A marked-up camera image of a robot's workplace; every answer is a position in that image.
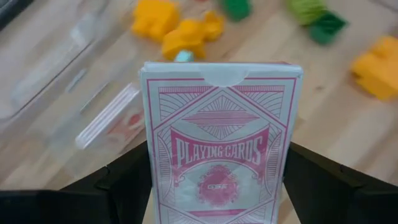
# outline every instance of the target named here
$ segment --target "wooden table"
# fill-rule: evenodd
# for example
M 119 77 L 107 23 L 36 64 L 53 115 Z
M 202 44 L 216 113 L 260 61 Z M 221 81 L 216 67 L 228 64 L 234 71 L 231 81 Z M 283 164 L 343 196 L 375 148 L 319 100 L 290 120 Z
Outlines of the wooden table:
M 398 15 L 367 0 L 328 1 L 330 9 L 344 17 L 349 26 L 333 45 L 322 47 L 308 38 L 306 30 L 297 25 L 282 1 L 252 1 L 254 12 L 250 18 L 227 24 L 222 38 L 206 46 L 207 60 L 285 61 L 301 65 L 305 77 L 293 141 L 344 165 L 398 184 L 398 103 L 374 99 L 357 87 L 349 75 L 349 66 L 354 58 L 378 37 L 389 33 L 397 25 Z M 211 1 L 181 2 L 183 14 L 196 17 L 213 4 Z M 1 32 L 0 37 L 16 35 L 17 25 L 26 23 L 37 13 L 35 10 L 32 6 L 24 12 Z M 106 80 L 109 76 L 107 71 L 112 70 L 116 62 L 133 62 L 130 68 L 132 75 L 125 75 L 120 81 L 127 83 L 137 82 L 134 71 L 143 61 L 160 58 L 159 46 L 137 40 L 128 31 L 123 31 L 125 17 L 120 18 L 122 29 L 117 28 L 112 38 L 102 44 L 102 50 L 96 52 L 97 57 L 90 64 L 89 73 L 71 95 L 61 94 L 59 89 L 64 89 L 72 78 L 61 78 L 56 88 L 50 87 L 44 94 L 45 100 L 23 111 L 24 116 L 13 121 L 11 128 L 7 126 L 1 139 L 1 189 L 59 189 L 124 152 L 81 152 L 72 149 L 68 141 L 48 144 L 54 138 L 54 124 L 67 116 L 65 111 L 76 107 L 79 97 L 88 89 Z M 0 40 L 2 46 L 7 44 L 4 38 Z M 115 85 L 106 91 L 106 95 L 112 95 L 121 88 L 122 85 Z M 59 94 L 61 96 L 56 100 L 51 97 Z M 103 99 L 97 107 L 109 101 Z M 141 133 L 130 147 L 143 140 L 145 134 Z M 279 223 L 299 223 L 285 192 L 279 213 Z M 153 223 L 152 201 L 144 223 Z

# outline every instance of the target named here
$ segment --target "playing card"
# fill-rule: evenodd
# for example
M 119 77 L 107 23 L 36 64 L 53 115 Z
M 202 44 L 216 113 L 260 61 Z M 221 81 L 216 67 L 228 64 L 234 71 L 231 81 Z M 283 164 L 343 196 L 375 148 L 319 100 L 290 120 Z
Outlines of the playing card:
M 302 75 L 295 65 L 145 64 L 156 223 L 277 223 Z

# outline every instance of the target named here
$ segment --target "green toy block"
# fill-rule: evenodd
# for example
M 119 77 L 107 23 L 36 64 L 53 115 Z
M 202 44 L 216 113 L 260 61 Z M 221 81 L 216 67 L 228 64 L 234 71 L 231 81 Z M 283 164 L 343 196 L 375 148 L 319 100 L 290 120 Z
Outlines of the green toy block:
M 311 24 L 327 10 L 322 0 L 287 0 L 287 5 L 303 26 Z
M 249 0 L 218 0 L 227 16 L 235 22 L 250 15 L 252 6 Z
M 347 22 L 332 12 L 327 12 L 309 27 L 310 37 L 321 45 L 330 44 Z

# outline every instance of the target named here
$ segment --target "yellow toy block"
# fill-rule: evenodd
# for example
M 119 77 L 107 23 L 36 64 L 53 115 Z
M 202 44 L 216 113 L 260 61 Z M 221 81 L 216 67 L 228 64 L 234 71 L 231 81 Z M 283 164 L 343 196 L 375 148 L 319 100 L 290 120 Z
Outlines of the yellow toy block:
M 223 28 L 223 18 L 212 11 L 206 13 L 204 21 L 185 19 L 177 29 L 164 37 L 163 56 L 173 60 L 179 52 L 187 50 L 192 52 L 195 58 L 205 58 L 205 41 L 216 40 Z
M 141 0 L 134 9 L 131 32 L 163 41 L 164 36 L 175 29 L 180 21 L 177 3 L 165 0 Z
M 352 65 L 356 82 L 380 100 L 398 96 L 398 40 L 380 38 Z

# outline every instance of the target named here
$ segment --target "toy block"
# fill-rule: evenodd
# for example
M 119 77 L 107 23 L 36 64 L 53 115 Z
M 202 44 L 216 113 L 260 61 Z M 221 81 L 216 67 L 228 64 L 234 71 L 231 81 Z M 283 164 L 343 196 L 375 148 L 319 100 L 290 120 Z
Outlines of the toy block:
M 351 71 L 356 83 L 380 100 L 398 96 L 398 40 L 380 38 L 354 61 Z
M 309 27 L 310 37 L 321 45 L 330 44 L 346 25 L 346 21 L 332 12 L 327 12 Z
M 249 0 L 218 0 L 218 2 L 229 19 L 235 22 L 246 18 L 252 11 Z
M 193 62 L 193 53 L 187 50 L 182 50 L 178 53 L 174 62 Z
M 182 50 L 192 52 L 195 58 L 205 58 L 205 41 L 217 39 L 223 31 L 223 20 L 214 12 L 206 13 L 204 21 L 183 20 L 163 40 L 162 54 L 173 60 Z
M 287 0 L 288 8 L 300 25 L 309 25 L 326 13 L 322 0 Z
M 141 0 L 132 16 L 134 23 L 131 32 L 161 42 L 167 33 L 178 26 L 180 10 L 174 2 Z

